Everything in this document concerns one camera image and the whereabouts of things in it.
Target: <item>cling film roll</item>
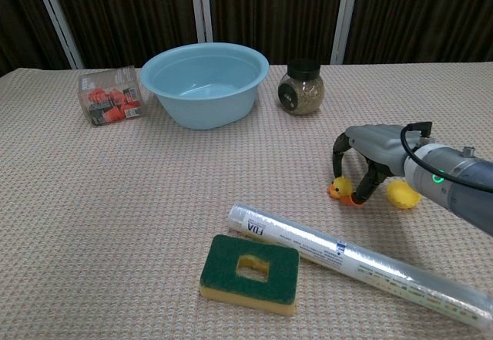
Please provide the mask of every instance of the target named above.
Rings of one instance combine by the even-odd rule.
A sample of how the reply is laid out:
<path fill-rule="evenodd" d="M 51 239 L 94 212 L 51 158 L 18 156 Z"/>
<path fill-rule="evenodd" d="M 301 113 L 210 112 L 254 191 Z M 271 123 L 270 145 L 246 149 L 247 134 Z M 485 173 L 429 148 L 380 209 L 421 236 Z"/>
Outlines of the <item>cling film roll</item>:
<path fill-rule="evenodd" d="M 228 225 L 256 239 L 294 247 L 303 258 L 324 267 L 467 325 L 493 331 L 493 298 L 484 292 L 239 203 L 231 208 Z"/>

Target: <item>beige tablecloth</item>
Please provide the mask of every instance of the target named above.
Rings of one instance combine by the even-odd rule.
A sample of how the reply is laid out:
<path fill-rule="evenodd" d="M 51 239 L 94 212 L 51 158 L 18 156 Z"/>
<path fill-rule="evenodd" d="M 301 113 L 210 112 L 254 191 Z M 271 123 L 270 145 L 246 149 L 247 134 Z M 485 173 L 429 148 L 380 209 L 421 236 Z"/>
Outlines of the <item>beige tablecloth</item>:
<path fill-rule="evenodd" d="M 493 159 L 493 63 L 324 66 L 314 115 L 277 103 L 272 66 L 250 115 L 178 126 L 148 116 L 93 128 L 81 72 L 0 79 L 0 338 L 487 338 L 426 308 L 302 260 L 293 317 L 207 301 L 199 278 L 235 201 L 493 293 L 493 238 L 429 200 L 362 208 L 326 194 L 350 125 L 434 122 L 439 142 Z M 365 171 L 344 161 L 354 183 Z"/>

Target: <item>jar lid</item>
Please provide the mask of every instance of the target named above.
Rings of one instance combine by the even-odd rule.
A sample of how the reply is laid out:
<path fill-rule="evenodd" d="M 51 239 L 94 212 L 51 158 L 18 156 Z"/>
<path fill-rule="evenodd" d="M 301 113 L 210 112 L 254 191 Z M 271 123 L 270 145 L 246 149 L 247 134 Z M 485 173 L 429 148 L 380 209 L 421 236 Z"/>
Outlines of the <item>jar lid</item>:
<path fill-rule="evenodd" d="M 320 64 L 310 59 L 295 59 L 287 63 L 287 75 L 293 79 L 307 81 L 320 75 Z"/>

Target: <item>dark curtain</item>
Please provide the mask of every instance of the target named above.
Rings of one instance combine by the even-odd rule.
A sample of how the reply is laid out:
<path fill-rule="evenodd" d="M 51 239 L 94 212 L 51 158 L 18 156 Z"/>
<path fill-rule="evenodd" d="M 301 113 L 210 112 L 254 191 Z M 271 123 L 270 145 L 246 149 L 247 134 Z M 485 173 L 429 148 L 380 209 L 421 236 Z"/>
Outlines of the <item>dark curtain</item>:
<path fill-rule="evenodd" d="M 248 45 L 271 64 L 330 61 L 340 0 L 210 0 L 216 42 Z"/>
<path fill-rule="evenodd" d="M 356 0 L 345 64 L 493 60 L 493 0 Z"/>
<path fill-rule="evenodd" d="M 142 66 L 196 42 L 192 0 L 59 0 L 87 68 Z"/>
<path fill-rule="evenodd" d="M 0 0 L 0 76 L 20 67 L 70 69 L 42 0 Z"/>

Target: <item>seasoning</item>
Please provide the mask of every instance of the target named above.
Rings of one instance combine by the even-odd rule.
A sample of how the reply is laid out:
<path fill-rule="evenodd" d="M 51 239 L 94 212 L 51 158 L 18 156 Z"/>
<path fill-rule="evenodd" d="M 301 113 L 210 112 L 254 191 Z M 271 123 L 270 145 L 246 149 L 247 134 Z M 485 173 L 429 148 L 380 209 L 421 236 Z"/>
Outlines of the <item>seasoning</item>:
<path fill-rule="evenodd" d="M 324 81 L 320 64 L 310 59 L 295 59 L 287 64 L 277 89 L 283 108 L 294 115 L 312 113 L 324 99 Z"/>

